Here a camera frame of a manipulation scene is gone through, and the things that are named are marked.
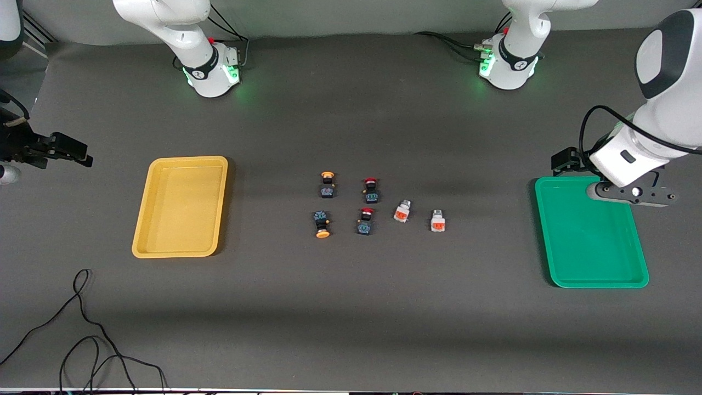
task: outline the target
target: white toy figure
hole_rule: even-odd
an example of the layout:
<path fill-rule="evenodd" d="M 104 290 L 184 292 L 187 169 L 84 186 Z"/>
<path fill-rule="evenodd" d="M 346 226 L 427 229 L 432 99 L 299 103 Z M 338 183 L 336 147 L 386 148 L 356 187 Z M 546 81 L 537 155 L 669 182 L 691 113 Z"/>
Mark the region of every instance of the white toy figure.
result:
<path fill-rule="evenodd" d="M 446 229 L 446 219 L 441 210 L 434 210 L 432 213 L 432 232 L 443 232 Z"/>
<path fill-rule="evenodd" d="M 402 200 L 402 202 L 397 206 L 397 209 L 395 210 L 395 218 L 396 220 L 400 222 L 407 222 L 407 217 L 409 216 L 409 206 L 411 205 L 411 202 L 409 200 Z"/>

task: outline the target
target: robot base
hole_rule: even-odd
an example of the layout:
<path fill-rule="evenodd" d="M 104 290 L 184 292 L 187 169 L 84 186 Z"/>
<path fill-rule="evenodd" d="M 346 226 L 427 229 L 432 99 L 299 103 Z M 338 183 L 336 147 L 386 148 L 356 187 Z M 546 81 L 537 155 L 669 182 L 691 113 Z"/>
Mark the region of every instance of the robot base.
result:
<path fill-rule="evenodd" d="M 505 37 L 504 34 L 495 34 L 492 38 L 483 40 L 483 45 L 492 45 L 492 48 L 498 48 L 500 41 Z M 523 70 L 514 71 L 510 64 L 502 59 L 499 51 L 493 50 L 489 57 L 480 64 L 478 75 L 490 81 L 496 88 L 511 91 L 524 85 L 529 77 L 534 74 L 534 67 L 538 62 L 538 57 L 530 65 L 527 65 Z"/>
<path fill-rule="evenodd" d="M 239 83 L 239 59 L 237 50 L 221 43 L 214 43 L 212 47 L 219 52 L 218 64 L 209 73 L 206 79 L 187 77 L 187 83 L 195 91 L 206 98 L 215 98 L 227 93 L 232 86 Z"/>

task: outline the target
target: gray wall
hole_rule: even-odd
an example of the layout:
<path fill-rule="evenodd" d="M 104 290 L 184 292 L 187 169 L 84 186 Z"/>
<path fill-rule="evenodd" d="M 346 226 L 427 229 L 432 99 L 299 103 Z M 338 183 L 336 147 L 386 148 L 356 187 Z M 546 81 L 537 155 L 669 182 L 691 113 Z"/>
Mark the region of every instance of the gray wall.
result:
<path fill-rule="evenodd" d="M 499 0 L 212 0 L 239 33 L 257 37 L 332 34 L 406 34 L 420 30 L 483 32 L 504 15 Z M 83 44 L 141 44 L 158 40 L 123 21 L 111 0 L 24 0 L 25 8 L 56 37 Z M 694 0 L 600 0 L 581 11 L 554 12 L 555 30 L 655 25 Z M 225 39 L 208 22 L 207 35 Z"/>

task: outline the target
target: gray table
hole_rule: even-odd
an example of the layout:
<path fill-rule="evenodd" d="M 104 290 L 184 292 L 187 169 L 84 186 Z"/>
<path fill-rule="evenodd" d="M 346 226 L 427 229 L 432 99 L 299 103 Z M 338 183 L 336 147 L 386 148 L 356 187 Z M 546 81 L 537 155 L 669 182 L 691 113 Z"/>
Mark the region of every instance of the gray table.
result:
<path fill-rule="evenodd" d="M 429 37 L 264 39 L 243 83 L 196 96 L 165 46 L 62 45 L 32 125 L 87 142 L 95 166 L 52 162 L 0 188 L 0 349 L 94 270 L 88 313 L 172 387 L 374 391 L 702 392 L 697 157 L 676 161 L 674 207 L 634 207 L 651 281 L 563 290 L 543 274 L 529 189 L 603 103 L 643 103 L 643 30 L 556 32 L 533 79 L 498 91 Z M 462 37 L 468 42 L 478 35 Z M 610 130 L 593 116 L 588 143 Z M 149 163 L 235 164 L 221 252 L 131 254 Z M 338 197 L 316 195 L 338 174 Z M 380 179 L 376 234 L 354 234 L 362 179 Z M 391 219 L 414 202 L 413 220 Z M 313 236 L 311 212 L 333 216 Z M 428 230 L 443 209 L 447 231 Z M 73 306 L 0 368 L 2 387 L 55 387 L 65 352 L 96 333 Z M 75 385 L 92 359 L 69 362 Z M 141 387 L 153 370 L 134 367 Z M 115 365 L 102 383 L 126 387 Z"/>

